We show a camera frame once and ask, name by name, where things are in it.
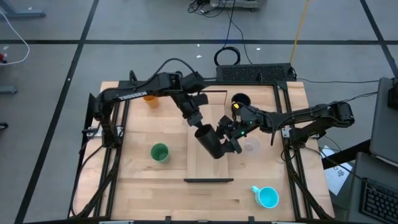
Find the yellow cable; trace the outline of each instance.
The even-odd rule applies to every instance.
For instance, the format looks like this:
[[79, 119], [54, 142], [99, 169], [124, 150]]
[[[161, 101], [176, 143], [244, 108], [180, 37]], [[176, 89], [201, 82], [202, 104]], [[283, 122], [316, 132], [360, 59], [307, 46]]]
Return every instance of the yellow cable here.
[[310, 3], [310, 0], [307, 0], [307, 2], [305, 2], [304, 11], [303, 11], [303, 14], [301, 15], [300, 25], [298, 26], [298, 31], [296, 33], [296, 38], [294, 39], [292, 56], [290, 56], [290, 64], [293, 62], [294, 53], [296, 52], [297, 39], [299, 39], [300, 30], [301, 30], [301, 27], [303, 26], [305, 14], [307, 13], [307, 9], [308, 9], [308, 4], [309, 3]]

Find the black cup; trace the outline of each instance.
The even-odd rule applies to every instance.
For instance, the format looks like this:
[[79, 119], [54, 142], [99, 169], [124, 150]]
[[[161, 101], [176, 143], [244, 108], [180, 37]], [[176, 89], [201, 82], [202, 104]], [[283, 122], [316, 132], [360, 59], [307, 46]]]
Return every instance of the black cup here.
[[237, 93], [234, 96], [232, 96], [231, 102], [232, 102], [231, 109], [233, 110], [233, 112], [234, 112], [234, 114], [236, 116], [240, 116], [241, 115], [241, 106], [239, 105], [239, 108], [236, 108], [234, 106], [234, 103], [241, 103], [241, 104], [246, 105], [246, 106], [250, 106], [250, 104], [251, 104], [250, 97], [248, 97], [244, 93]]

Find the clear plastic cup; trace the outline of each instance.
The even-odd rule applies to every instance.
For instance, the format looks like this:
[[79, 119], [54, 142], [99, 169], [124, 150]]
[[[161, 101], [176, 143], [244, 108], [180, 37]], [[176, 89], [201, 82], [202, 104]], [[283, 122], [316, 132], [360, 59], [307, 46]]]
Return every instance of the clear plastic cup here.
[[243, 144], [243, 150], [246, 152], [257, 152], [260, 148], [260, 141], [256, 138], [247, 138]]

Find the orange cup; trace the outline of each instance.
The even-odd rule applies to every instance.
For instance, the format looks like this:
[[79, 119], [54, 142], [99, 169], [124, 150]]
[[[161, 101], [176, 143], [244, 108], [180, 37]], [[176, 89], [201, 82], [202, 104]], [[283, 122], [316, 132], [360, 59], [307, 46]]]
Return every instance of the orange cup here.
[[156, 96], [144, 96], [144, 101], [147, 103], [151, 108], [157, 108], [159, 106], [159, 100]]

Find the white paper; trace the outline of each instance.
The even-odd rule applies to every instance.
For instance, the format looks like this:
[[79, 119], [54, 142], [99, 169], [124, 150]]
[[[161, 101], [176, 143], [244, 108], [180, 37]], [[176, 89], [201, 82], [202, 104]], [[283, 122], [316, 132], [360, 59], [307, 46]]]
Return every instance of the white paper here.
[[[335, 152], [329, 149], [328, 146], [323, 147], [322, 152], [326, 156], [333, 155]], [[341, 166], [347, 168], [349, 171], [352, 170], [352, 167], [348, 163], [340, 164]], [[334, 194], [338, 195], [338, 192], [341, 190], [344, 182], [346, 181], [349, 172], [340, 166], [335, 166], [325, 170], [326, 181], [328, 182], [329, 190]]]

